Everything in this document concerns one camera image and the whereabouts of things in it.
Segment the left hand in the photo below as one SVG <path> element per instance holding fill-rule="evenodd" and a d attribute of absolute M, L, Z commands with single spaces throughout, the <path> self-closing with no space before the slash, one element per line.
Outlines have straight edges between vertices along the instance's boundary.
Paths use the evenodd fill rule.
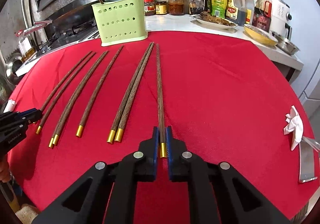
<path fill-rule="evenodd" d="M 9 164 L 7 160 L 1 161 L 0 166 L 0 180 L 4 183 L 10 181 L 11 173 L 9 170 Z"/>

